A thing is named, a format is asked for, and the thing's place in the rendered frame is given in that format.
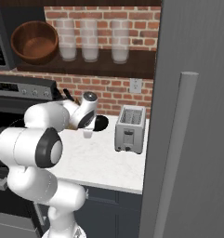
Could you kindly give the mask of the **black bowl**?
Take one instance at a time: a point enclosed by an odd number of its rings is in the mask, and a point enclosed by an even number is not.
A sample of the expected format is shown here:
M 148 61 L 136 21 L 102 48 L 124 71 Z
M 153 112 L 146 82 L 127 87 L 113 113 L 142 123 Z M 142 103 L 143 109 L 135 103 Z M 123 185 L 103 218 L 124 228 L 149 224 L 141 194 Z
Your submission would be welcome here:
M 94 131 L 99 132 L 107 128 L 109 124 L 109 119 L 104 115 L 98 115 L 96 117 Z

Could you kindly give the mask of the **dark blue base cabinet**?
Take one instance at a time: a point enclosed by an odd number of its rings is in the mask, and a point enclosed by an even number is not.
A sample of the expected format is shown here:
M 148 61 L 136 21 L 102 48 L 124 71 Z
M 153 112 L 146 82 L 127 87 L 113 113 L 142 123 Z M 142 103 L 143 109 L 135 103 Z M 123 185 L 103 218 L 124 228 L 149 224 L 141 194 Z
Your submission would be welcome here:
M 138 238 L 141 194 L 85 189 L 88 198 L 74 215 L 87 238 Z

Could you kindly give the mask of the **brown wooden bowl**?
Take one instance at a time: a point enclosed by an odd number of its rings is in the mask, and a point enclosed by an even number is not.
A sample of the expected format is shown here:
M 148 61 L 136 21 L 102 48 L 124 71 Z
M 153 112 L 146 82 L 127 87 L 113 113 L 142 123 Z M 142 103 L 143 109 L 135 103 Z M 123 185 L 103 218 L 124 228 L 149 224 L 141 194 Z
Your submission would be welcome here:
M 33 20 L 22 23 L 14 30 L 10 44 L 16 55 L 26 63 L 42 65 L 57 55 L 59 37 L 50 24 Z

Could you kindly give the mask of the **dark wooden upper cabinet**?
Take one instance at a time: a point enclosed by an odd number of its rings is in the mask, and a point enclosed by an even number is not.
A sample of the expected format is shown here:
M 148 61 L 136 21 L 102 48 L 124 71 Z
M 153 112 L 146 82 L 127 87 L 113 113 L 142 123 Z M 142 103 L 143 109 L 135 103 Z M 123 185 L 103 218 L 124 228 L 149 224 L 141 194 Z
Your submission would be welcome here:
M 0 7 L 160 7 L 163 0 L 0 0 Z

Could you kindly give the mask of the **silver toaster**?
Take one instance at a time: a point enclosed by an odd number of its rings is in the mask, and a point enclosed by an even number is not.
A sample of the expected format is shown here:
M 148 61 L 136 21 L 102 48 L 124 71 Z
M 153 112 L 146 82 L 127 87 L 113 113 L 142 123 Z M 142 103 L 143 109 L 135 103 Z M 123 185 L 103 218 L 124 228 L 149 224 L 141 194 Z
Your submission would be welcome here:
M 124 105 L 115 125 L 114 149 L 142 154 L 145 125 L 144 106 Z

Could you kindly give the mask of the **steel and black stove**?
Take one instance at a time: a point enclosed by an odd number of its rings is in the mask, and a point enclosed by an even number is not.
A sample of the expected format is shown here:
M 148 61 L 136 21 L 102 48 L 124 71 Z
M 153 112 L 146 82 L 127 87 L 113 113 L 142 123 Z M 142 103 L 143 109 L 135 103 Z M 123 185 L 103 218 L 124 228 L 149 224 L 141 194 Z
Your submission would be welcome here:
M 0 75 L 0 127 L 23 127 L 27 108 L 59 97 L 52 80 Z M 41 238 L 46 218 L 37 204 L 7 187 L 7 174 L 8 168 L 0 163 L 0 238 Z

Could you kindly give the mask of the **grey fridge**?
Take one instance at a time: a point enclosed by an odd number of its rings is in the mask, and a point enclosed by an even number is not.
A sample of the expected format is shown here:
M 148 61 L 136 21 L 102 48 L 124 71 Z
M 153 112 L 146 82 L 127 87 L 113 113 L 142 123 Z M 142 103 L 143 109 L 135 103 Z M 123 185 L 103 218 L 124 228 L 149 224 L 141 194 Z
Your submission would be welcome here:
M 224 238 L 224 0 L 163 0 L 138 238 L 153 238 L 182 72 L 199 73 L 163 238 Z

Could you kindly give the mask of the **white wall outlet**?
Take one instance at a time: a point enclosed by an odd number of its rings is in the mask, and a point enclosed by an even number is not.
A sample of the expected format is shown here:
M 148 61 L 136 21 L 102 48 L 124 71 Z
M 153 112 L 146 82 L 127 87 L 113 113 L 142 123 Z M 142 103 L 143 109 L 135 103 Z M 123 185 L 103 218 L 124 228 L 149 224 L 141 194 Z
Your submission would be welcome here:
M 131 93 L 140 94 L 142 88 L 142 80 L 138 78 L 130 79 L 130 88 L 129 91 Z

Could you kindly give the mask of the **dark wooden wall shelf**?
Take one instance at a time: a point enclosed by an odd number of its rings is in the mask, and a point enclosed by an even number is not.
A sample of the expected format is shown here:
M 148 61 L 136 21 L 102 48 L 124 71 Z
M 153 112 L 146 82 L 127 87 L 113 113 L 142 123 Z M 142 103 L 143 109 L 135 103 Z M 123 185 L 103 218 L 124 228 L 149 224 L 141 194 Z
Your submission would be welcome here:
M 48 64 L 32 65 L 23 61 L 17 69 L 21 72 L 152 79 L 154 77 L 155 55 L 154 51 L 132 50 L 129 52 L 126 63 L 116 64 L 112 60 L 112 52 L 109 49 L 101 49 L 97 61 L 85 62 L 82 51 L 78 49 L 77 57 L 73 61 L 64 61 L 57 54 Z

